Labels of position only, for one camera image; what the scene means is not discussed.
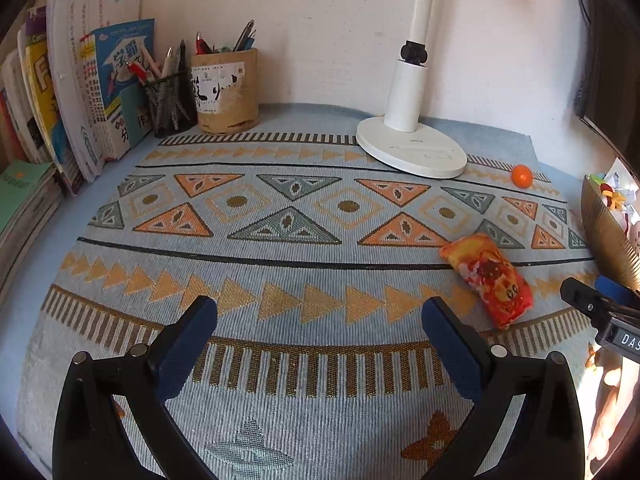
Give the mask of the person right hand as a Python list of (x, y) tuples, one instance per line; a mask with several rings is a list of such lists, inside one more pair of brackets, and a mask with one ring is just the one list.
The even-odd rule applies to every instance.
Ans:
[(589, 349), (586, 375), (597, 386), (594, 415), (586, 446), (588, 468), (602, 463), (611, 451), (617, 426), (634, 400), (639, 385), (639, 364), (604, 347)]

